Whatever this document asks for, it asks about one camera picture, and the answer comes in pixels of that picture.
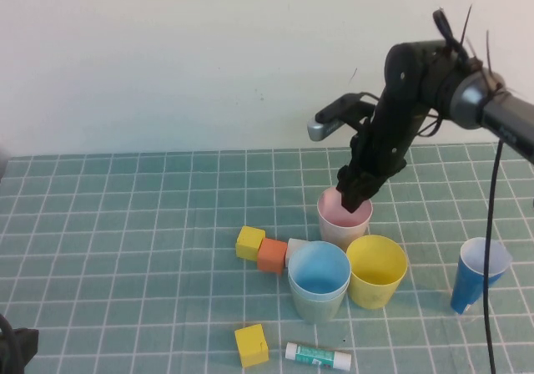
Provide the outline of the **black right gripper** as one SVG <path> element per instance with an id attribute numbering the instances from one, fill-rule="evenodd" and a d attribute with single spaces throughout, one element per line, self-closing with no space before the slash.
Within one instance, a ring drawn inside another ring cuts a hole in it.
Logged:
<path id="1" fill-rule="evenodd" d="M 406 166 L 405 155 L 422 126 L 422 103 L 387 97 L 378 104 L 345 100 L 346 123 L 356 130 L 351 159 L 337 174 L 341 206 L 350 214 Z"/>

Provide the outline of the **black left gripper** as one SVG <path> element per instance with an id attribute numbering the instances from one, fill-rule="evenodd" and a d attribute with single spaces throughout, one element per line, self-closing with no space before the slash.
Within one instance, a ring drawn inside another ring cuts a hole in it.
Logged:
<path id="1" fill-rule="evenodd" d="M 15 354 L 8 344 L 7 338 L 1 334 L 1 373 L 24 373 L 27 364 L 38 353 L 39 331 L 30 328 L 18 328 L 14 330 L 15 340 L 20 346 L 22 371 L 14 370 Z"/>

